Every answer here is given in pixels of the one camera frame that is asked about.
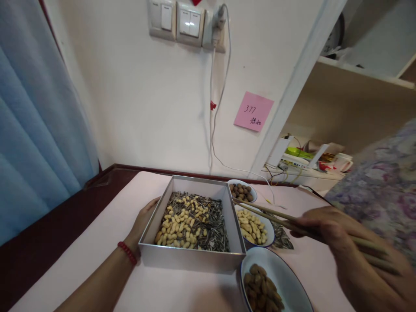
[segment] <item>chopsticks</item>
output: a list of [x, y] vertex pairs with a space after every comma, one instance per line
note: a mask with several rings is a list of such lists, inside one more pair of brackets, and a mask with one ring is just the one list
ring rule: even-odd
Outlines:
[[[316, 241], [319, 241], [321, 243], [326, 244], [325, 240], [323, 239], [323, 237], [321, 236], [321, 234], [318, 230], [315, 230], [313, 228], [306, 228], [306, 227], [303, 227], [299, 224], [296, 224], [296, 218], [291, 216], [291, 215], [284, 214], [282, 212], [278, 212], [278, 211], [275, 211], [275, 210], [272, 210], [272, 209], [268, 209], [266, 207], [262, 207], [262, 206], [259, 206], [259, 205], [256, 205], [256, 204], [241, 201], [241, 200], [236, 199], [236, 198], [233, 198], [233, 201], [234, 201], [235, 204], [243, 207], [244, 209], [247, 209], [251, 212], [254, 212], [255, 214], [261, 215], [262, 217], [265, 217], [266, 219], [269, 219], [270, 221], [276, 222], [276, 223], [284, 226], [285, 228], [287, 228], [289, 230], [296, 231], [301, 235], [308, 236], [310, 238], [313, 238]], [[265, 213], [262, 213], [262, 212], [259, 212], [259, 211], [256, 211], [256, 210], [252, 209], [250, 206], [255, 207], [257, 209], [260, 209], [260, 210], [263, 210], [263, 211], [266, 211], [266, 212], [269, 212], [273, 215], [277, 215], [277, 216], [279, 216], [281, 218], [284, 218], [286, 220], [289, 220], [291, 222], [280, 220], [280, 219], [277, 219], [275, 217], [271, 217], [271, 216], [269, 216]], [[365, 239], [362, 239], [362, 238], [359, 238], [359, 237], [356, 237], [356, 236], [353, 236], [353, 235], [350, 235], [350, 237], [358, 247], [364, 247], [364, 248], [369, 249], [373, 252], [376, 252], [377, 254], [386, 254], [386, 251], [383, 247], [381, 247], [379, 245], [376, 245], [373, 242], [370, 242], [369, 240], [365, 240]], [[392, 273], [394, 275], [400, 275], [400, 273], [391, 265], [390, 262], [388, 262], [388, 261], [386, 261], [386, 260], [384, 260], [380, 257], [369, 255], [369, 254], [367, 254], [363, 251], [361, 251], [361, 253], [363, 254], [364, 258], [367, 260], [367, 262], [369, 264], [371, 264], [375, 267], [378, 267], [378, 268], [380, 268], [380, 269], [382, 269], [386, 272]]]

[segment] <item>plug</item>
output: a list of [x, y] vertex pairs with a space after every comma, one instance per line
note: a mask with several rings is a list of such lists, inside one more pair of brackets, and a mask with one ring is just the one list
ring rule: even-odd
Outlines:
[[225, 25], [225, 17], [224, 17], [224, 13], [225, 13], [225, 5], [221, 5], [218, 9], [218, 12], [216, 14], [214, 14], [214, 16], [212, 17], [212, 45], [214, 46], [214, 48], [217, 47], [220, 39], [221, 39], [221, 31], [224, 29], [224, 25]]

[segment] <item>red tag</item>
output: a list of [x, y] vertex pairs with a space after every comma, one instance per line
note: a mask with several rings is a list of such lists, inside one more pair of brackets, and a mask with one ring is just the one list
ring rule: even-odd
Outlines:
[[214, 104], [214, 102], [213, 102], [213, 101], [211, 101], [211, 110], [213, 111], [216, 107], [217, 107], [217, 105], [216, 105], [216, 104]]

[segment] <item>green object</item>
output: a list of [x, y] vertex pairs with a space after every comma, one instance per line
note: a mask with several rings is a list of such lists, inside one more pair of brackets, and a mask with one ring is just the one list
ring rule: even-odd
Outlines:
[[307, 159], [312, 159], [313, 155], [307, 152], [304, 152], [302, 150], [297, 149], [296, 147], [288, 147], [285, 151], [286, 154], [292, 155], [292, 156], [297, 156], [297, 157], [301, 157], [301, 158], [307, 158]]

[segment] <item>red beaded bracelet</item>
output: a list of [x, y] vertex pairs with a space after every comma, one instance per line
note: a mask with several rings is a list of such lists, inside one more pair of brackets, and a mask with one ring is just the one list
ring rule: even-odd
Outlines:
[[127, 247], [127, 245], [124, 242], [119, 242], [117, 244], [117, 246], [120, 247], [121, 249], [123, 249], [127, 253], [127, 255], [129, 256], [129, 259], [130, 259], [130, 261], [131, 261], [131, 263], [133, 265], [136, 265], [137, 264], [136, 257], [133, 255], [133, 253], [131, 252], [130, 248]]

